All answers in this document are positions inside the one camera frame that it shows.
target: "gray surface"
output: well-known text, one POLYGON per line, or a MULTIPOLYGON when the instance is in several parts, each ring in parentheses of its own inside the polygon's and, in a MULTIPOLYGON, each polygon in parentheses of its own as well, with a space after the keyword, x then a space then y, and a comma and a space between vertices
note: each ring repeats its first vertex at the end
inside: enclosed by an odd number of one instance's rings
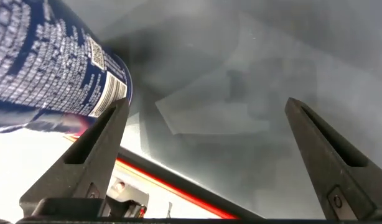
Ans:
POLYGON ((382 167, 382 1, 65 2, 130 66, 143 153, 223 197, 324 217, 290 96, 382 167))

